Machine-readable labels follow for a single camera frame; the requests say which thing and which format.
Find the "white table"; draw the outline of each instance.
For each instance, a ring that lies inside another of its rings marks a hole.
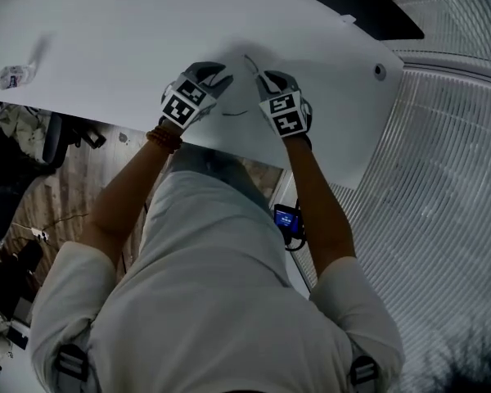
[[[329,181],[355,188],[380,139],[403,63],[314,0],[0,0],[0,69],[43,39],[35,80],[0,101],[148,130],[164,87],[194,61],[228,64],[235,83],[186,140],[289,168],[258,109],[247,53],[294,75],[314,109],[310,137]],[[373,75],[376,63],[385,81]]]

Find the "person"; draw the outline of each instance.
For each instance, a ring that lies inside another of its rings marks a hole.
[[[374,360],[385,391],[403,365],[399,332],[304,133],[283,143],[318,275],[310,300],[291,286],[282,234],[244,167],[187,144],[165,168],[140,254],[116,284],[124,243],[182,132],[165,120],[149,133],[56,256],[29,340],[44,388],[64,390],[62,349],[72,345],[85,356],[74,377],[84,376],[83,391],[351,391],[357,351]]]

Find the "floor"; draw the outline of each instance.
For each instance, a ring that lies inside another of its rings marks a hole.
[[[103,147],[93,150],[82,142],[81,147],[70,146],[63,166],[56,174],[40,182],[26,194],[18,208],[13,225],[4,241],[9,253],[18,252],[29,239],[31,228],[47,232],[47,243],[42,242],[43,259],[35,277],[41,284],[45,280],[59,247],[66,241],[76,240],[83,222],[98,193],[116,176],[146,141],[145,133],[122,129],[114,125],[96,124],[107,139]],[[241,160],[260,191],[270,198],[282,173],[281,169]],[[138,257],[138,247],[145,219],[142,209],[133,234],[123,250],[118,277],[124,275]]]

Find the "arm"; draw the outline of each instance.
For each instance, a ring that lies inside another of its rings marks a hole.
[[[309,251],[320,277],[335,260],[355,257],[353,234],[306,141],[285,138],[283,142],[295,177]]]
[[[182,134],[182,129],[167,120],[163,126],[178,136]],[[164,148],[147,142],[100,192],[83,227],[80,243],[104,252],[116,267],[124,243],[168,157]]]

